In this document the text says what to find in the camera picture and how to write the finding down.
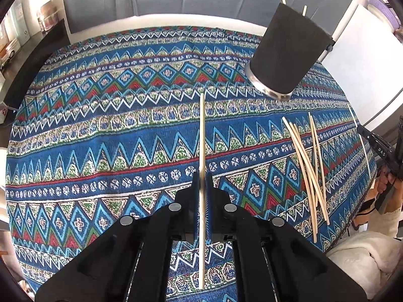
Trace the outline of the right hand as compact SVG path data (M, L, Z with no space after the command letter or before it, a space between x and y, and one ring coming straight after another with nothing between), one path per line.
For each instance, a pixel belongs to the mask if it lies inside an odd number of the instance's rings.
M378 212L392 213L402 209L402 179L398 179L387 166L381 168L377 186Z

